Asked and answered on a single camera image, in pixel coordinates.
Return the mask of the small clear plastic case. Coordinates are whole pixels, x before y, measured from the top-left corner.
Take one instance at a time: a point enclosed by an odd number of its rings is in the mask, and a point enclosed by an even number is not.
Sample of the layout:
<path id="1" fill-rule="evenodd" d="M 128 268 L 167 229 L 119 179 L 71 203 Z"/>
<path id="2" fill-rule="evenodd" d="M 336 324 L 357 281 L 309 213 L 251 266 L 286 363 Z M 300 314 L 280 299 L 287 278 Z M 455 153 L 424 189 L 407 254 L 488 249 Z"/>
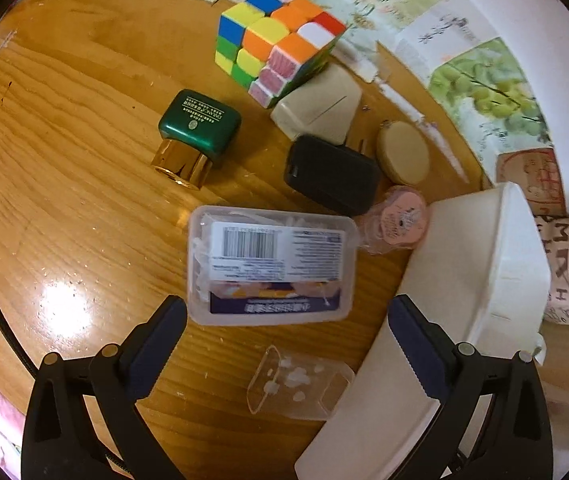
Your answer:
<path id="1" fill-rule="evenodd" d="M 355 378 L 346 363 L 306 356 L 271 344 L 246 390 L 252 415 L 326 422 Z"/>

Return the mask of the clear plastic floss box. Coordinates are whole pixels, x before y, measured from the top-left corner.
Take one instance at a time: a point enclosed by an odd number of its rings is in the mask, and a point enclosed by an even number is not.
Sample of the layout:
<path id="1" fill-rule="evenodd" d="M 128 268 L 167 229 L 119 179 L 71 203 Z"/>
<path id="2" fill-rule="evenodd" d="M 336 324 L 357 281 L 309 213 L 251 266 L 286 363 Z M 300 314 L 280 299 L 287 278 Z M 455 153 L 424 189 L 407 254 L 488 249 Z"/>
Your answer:
<path id="1" fill-rule="evenodd" d="M 348 217 L 196 208 L 188 238 L 190 318 L 211 326 L 341 321 L 353 307 L 358 246 Z"/>

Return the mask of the black charger plug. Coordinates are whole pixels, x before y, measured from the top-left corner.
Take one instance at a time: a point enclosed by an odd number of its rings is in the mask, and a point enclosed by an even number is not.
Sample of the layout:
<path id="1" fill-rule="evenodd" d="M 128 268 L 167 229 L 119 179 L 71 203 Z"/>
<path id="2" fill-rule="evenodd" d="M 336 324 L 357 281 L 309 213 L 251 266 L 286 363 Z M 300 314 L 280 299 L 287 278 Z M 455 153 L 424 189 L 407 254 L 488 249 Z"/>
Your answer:
<path id="1" fill-rule="evenodd" d="M 381 171 L 373 159 L 311 134 L 299 136 L 287 154 L 285 183 L 343 216 L 367 212 L 380 180 Z"/>

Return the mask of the beige charger plug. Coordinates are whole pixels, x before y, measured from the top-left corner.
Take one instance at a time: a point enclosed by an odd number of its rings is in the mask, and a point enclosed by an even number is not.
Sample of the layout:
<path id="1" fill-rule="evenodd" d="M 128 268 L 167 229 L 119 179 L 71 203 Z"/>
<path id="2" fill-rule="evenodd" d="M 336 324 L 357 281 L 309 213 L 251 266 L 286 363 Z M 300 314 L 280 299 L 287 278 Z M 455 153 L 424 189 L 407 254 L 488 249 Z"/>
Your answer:
<path id="1" fill-rule="evenodd" d="M 271 112 L 276 126 L 292 141 L 303 134 L 335 145 L 345 143 L 362 91 L 345 68 L 330 64 L 285 96 Z"/>

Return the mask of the colourful puzzle cube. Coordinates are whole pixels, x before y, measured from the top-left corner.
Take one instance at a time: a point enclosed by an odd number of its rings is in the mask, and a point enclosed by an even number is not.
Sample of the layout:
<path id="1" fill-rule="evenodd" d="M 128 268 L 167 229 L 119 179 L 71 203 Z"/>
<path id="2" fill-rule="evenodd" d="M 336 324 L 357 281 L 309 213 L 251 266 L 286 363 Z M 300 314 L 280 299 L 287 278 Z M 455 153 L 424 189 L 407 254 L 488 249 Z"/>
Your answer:
<path id="1" fill-rule="evenodd" d="M 219 16 L 214 62 L 270 108 L 324 68 L 346 31 L 311 0 L 244 0 Z"/>

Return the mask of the white plastic storage bin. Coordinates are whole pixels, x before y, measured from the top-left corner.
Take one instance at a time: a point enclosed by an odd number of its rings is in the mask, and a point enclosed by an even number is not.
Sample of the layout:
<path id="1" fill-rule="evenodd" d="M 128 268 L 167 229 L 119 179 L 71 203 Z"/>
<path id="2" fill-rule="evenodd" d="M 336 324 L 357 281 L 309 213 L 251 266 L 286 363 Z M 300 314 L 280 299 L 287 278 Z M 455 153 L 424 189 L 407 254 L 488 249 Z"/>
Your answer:
<path id="1" fill-rule="evenodd" d="M 541 347 L 551 271 L 522 189 L 505 182 L 429 207 L 400 292 L 455 342 L 511 358 Z M 295 464 L 301 479 L 385 479 L 418 442 L 437 404 L 387 325 L 336 411 Z"/>

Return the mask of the pink correction tape dispenser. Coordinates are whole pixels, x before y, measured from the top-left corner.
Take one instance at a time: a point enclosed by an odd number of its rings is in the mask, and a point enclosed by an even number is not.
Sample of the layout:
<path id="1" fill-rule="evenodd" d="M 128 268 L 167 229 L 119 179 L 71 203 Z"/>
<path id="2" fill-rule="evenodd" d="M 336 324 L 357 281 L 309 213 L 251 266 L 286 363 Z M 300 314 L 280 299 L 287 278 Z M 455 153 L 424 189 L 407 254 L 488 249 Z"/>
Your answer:
<path id="1" fill-rule="evenodd" d="M 413 249 L 429 227 L 429 211 L 423 196 L 408 186 L 393 186 L 382 202 L 373 205 L 357 221 L 359 246 L 372 255 Z"/>

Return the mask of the brown cardboard panel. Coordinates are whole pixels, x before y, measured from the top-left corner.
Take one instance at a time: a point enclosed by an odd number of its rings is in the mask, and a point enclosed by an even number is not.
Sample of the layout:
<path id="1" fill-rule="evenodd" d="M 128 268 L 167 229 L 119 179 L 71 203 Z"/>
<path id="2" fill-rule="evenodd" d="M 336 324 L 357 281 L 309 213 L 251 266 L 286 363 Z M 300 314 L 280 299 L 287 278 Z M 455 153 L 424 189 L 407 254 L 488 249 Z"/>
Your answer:
<path id="1" fill-rule="evenodd" d="M 566 214 L 560 169 L 552 148 L 501 154 L 497 160 L 497 181 L 516 183 L 533 214 L 556 217 Z"/>

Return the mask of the round beige compact case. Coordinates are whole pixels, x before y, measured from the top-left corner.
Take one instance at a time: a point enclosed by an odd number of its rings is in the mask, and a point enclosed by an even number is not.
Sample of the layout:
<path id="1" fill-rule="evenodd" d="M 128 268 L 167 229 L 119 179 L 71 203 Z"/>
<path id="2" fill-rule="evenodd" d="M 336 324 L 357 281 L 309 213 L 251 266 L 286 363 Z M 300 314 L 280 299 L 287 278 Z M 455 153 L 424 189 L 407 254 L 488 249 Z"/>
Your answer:
<path id="1" fill-rule="evenodd" d="M 383 172 L 396 183 L 420 184 L 429 174 L 429 147 L 408 122 L 385 124 L 377 134 L 375 154 Z"/>

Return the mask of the grape print paper backdrop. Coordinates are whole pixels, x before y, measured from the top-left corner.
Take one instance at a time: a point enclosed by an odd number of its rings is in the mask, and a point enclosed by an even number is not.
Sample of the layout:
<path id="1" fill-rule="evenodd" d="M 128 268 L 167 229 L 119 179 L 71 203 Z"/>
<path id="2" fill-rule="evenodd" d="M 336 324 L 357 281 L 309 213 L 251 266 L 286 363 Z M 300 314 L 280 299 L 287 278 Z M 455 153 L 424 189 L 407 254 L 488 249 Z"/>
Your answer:
<path id="1" fill-rule="evenodd" d="M 375 51 L 388 50 L 444 108 L 490 180 L 500 155 L 551 148 L 522 67 L 471 0 L 311 1 L 346 24 L 342 63 L 380 82 Z"/>

